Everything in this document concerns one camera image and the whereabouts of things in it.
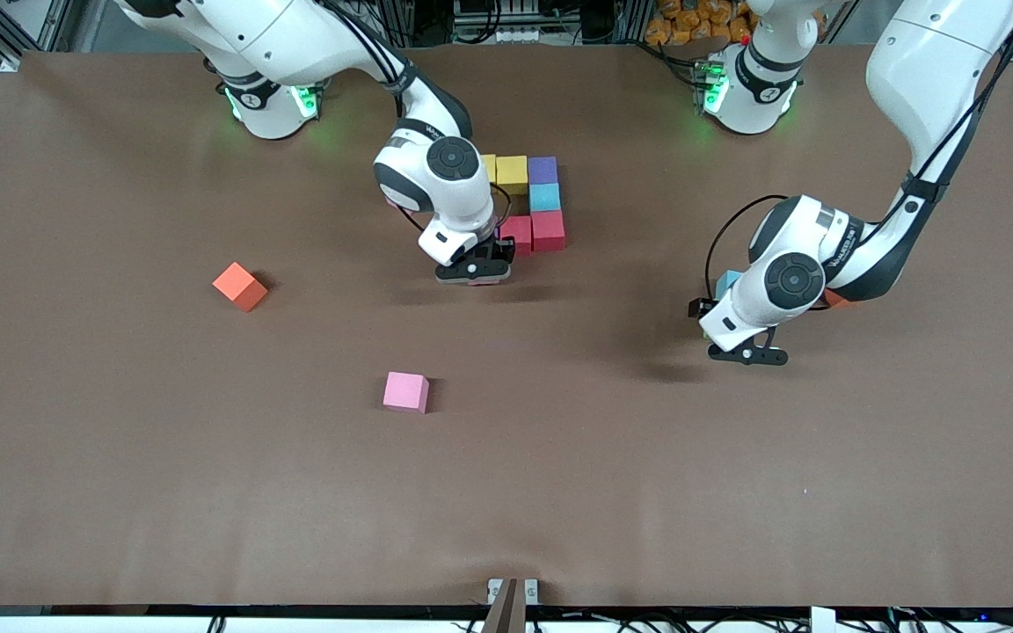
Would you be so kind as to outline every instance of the red cube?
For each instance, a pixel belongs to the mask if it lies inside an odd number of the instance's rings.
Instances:
[[[508,217],[502,227],[498,228],[499,237],[515,237],[515,255],[528,256],[534,249],[530,233],[530,218],[525,216]]]
[[[532,237],[534,237],[534,252],[565,248],[565,219],[563,219],[562,212],[531,213],[530,228]]]

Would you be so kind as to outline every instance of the orange cube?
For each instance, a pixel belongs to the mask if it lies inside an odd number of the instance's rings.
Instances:
[[[229,268],[214,280],[214,288],[221,291],[225,299],[232,301],[233,305],[245,312],[255,308],[260,300],[264,299],[265,294],[268,294],[268,289],[260,285],[255,276],[236,261],[230,263]]]
[[[836,293],[830,289],[823,290],[823,300],[828,302],[831,308],[855,308],[855,303],[853,301],[847,301],[843,297],[837,296]]]

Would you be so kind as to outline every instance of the purple cube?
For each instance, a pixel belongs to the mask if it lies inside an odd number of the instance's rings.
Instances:
[[[530,157],[526,171],[531,184],[557,183],[557,159],[554,157]]]

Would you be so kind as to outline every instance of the stack of cubes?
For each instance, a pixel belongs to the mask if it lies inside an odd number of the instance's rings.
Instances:
[[[514,216],[498,230],[514,237],[515,255],[565,248],[565,217],[554,157],[483,156],[487,176],[513,196],[530,193],[530,216]]]

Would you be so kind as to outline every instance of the pink cube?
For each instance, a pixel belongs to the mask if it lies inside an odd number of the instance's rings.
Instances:
[[[501,228],[499,237],[515,237],[515,256],[528,256],[532,250],[530,239],[530,218],[526,216],[508,217]]]
[[[534,239],[534,252],[565,248],[565,220],[563,220],[562,212],[531,213],[530,227],[532,239]]]
[[[419,374],[390,372],[385,380],[386,409],[423,413],[430,404],[430,380]]]

